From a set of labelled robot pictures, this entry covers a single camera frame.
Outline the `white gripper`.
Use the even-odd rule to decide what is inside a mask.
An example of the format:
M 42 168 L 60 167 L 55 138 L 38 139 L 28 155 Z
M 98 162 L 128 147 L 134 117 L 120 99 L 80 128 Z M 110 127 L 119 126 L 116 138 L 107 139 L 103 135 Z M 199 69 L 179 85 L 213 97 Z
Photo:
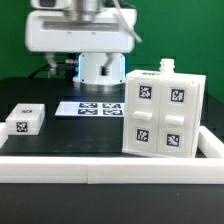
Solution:
M 87 23 L 69 21 L 63 11 L 35 10 L 26 21 L 25 44 L 30 51 L 47 52 L 45 58 L 53 75 L 57 74 L 57 63 L 52 52 L 106 53 L 101 75 L 107 76 L 115 53 L 133 50 L 134 37 L 116 9 L 105 9 Z

